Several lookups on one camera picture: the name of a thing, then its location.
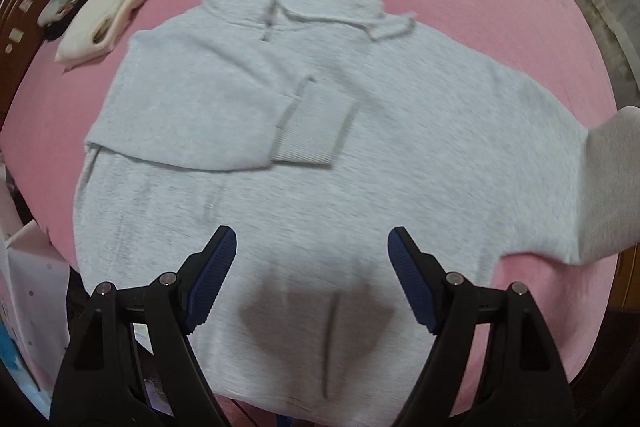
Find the light grey hoodie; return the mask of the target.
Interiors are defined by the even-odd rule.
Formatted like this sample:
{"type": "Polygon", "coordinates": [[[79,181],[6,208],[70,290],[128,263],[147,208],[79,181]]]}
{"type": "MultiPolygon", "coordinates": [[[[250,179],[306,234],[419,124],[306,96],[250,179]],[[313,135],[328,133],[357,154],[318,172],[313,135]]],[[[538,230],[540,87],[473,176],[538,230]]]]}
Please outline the light grey hoodie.
{"type": "Polygon", "coordinates": [[[149,283],[219,227],[238,253],[195,352],[213,391],[386,426],[433,339],[392,228],[487,284],[639,239],[639,113],[588,129],[546,88],[382,0],[203,0],[133,34],[74,204],[88,287],[149,283]]]}

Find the white gift paper bag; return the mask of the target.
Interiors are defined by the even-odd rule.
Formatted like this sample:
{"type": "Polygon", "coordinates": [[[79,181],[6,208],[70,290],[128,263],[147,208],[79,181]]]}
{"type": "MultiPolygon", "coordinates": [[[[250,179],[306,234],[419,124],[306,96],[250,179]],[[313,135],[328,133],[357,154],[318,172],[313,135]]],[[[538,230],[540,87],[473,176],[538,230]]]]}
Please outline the white gift paper bag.
{"type": "Polygon", "coordinates": [[[70,341],[70,265],[32,221],[1,244],[1,317],[39,391],[50,399],[70,341]]]}

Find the cream folded garment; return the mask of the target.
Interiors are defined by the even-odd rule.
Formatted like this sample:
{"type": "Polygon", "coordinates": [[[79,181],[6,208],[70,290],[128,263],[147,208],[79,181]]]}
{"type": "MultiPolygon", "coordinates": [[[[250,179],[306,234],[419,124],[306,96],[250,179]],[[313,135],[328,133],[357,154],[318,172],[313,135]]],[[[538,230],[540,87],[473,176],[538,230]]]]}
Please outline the cream folded garment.
{"type": "Polygon", "coordinates": [[[114,50],[131,14],[146,0],[88,0],[67,27],[55,54],[66,69],[114,50]]]}

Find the grey small folded cloth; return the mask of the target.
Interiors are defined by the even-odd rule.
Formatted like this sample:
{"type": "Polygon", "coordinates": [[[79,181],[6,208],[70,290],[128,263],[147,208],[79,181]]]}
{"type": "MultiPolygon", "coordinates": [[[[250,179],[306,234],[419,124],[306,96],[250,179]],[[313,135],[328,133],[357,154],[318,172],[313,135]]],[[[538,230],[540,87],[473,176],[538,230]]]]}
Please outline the grey small folded cloth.
{"type": "Polygon", "coordinates": [[[62,20],[75,1],[76,0],[49,0],[37,18],[38,26],[46,27],[49,24],[62,20]]]}

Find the pink fleece bed blanket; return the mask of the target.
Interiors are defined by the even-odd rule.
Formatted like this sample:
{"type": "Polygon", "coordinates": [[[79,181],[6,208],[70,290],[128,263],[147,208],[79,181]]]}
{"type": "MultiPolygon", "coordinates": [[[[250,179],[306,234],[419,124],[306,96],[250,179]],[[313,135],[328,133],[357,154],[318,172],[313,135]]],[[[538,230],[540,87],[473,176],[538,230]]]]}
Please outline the pink fleece bed blanket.
{"type": "MultiPolygon", "coordinates": [[[[152,28],[201,0],[149,0],[131,23],[152,28]]],[[[393,13],[413,12],[469,48],[526,72],[585,126],[615,112],[602,57],[573,0],[383,0],[393,13]]],[[[74,70],[55,63],[55,45],[36,54],[9,109],[1,150],[40,228],[73,259],[72,208],[84,140],[124,56],[117,48],[74,70]]],[[[608,305],[617,265],[607,257],[584,267],[514,255],[495,269],[498,285],[521,280],[533,289],[559,347],[566,373],[587,361],[608,305]]]]}

